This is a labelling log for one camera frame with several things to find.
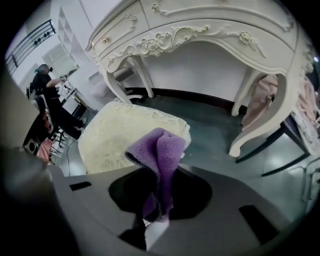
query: white ornate desk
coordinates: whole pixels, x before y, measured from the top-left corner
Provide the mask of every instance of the white ornate desk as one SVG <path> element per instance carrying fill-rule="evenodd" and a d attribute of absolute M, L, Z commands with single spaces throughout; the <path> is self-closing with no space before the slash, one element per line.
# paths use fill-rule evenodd
<path fill-rule="evenodd" d="M 233 116 L 260 73 L 278 74 L 271 107 L 230 147 L 229 154 L 238 157 L 245 142 L 276 128 L 290 114 L 299 82 L 312 71 L 311 42 L 284 6 L 272 0 L 119 0 L 92 33 L 86 50 L 114 94 L 131 103 L 113 76 L 128 57 L 153 97 L 142 57 L 170 53 L 197 41 L 219 45 L 247 65 Z"/>

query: purple cloth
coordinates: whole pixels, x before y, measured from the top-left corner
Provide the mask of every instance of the purple cloth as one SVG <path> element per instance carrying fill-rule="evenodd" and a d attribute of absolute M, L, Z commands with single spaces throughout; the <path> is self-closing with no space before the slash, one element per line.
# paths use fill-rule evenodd
<path fill-rule="evenodd" d="M 157 178 L 155 194 L 151 193 L 144 203 L 143 218 L 158 209 L 159 219 L 173 208 L 173 176 L 185 143 L 183 138 L 165 129 L 156 128 L 129 146 L 125 152 L 131 162 L 153 171 Z"/>

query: baseboard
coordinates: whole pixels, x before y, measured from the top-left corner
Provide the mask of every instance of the baseboard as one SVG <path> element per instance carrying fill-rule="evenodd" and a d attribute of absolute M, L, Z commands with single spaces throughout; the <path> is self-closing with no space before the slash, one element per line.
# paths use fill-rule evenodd
<path fill-rule="evenodd" d="M 127 91 L 133 90 L 132 94 L 140 94 L 140 95 L 147 95 L 147 91 L 144 87 L 129 87 L 126 88 Z M 191 92 L 191 91 L 184 91 L 184 90 L 173 90 L 173 89 L 160 89 L 160 88 L 152 88 L 154 95 L 159 96 L 167 96 L 167 97 L 174 97 L 183 100 L 189 100 L 194 102 L 201 102 L 211 106 L 223 108 L 231 112 L 232 107 L 234 105 L 233 101 L 214 97 L 206 94 Z M 245 115 L 247 112 L 246 106 L 241 106 L 239 109 L 240 115 Z"/>

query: pink clothing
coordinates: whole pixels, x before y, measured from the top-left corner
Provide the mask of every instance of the pink clothing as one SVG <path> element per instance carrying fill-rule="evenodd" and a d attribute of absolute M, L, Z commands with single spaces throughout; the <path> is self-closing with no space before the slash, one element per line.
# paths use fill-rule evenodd
<path fill-rule="evenodd" d="M 41 160 L 49 163 L 50 161 L 50 149 L 53 145 L 53 141 L 46 138 L 39 147 L 38 152 L 36 153 L 36 156 L 40 158 Z"/>
<path fill-rule="evenodd" d="M 316 94 L 313 85 L 305 76 L 300 83 L 299 96 L 296 102 L 297 109 L 316 126 Z M 259 80 L 253 89 L 246 114 L 242 119 L 242 130 L 245 130 L 259 119 L 272 104 L 272 98 L 278 89 L 278 78 L 275 74 L 269 74 Z"/>

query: person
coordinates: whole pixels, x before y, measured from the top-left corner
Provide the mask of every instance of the person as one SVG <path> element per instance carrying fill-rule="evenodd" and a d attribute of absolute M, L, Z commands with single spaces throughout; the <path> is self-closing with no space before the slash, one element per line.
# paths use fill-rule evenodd
<path fill-rule="evenodd" d="M 65 82 L 67 79 L 65 77 L 51 79 L 49 72 L 52 72 L 52 70 L 53 68 L 49 68 L 46 64 L 42 64 L 37 68 L 32 81 L 33 86 L 43 93 L 52 122 L 77 140 L 81 135 L 81 130 L 75 127 L 82 128 L 87 119 L 78 120 L 62 107 L 56 85 L 60 82 Z"/>

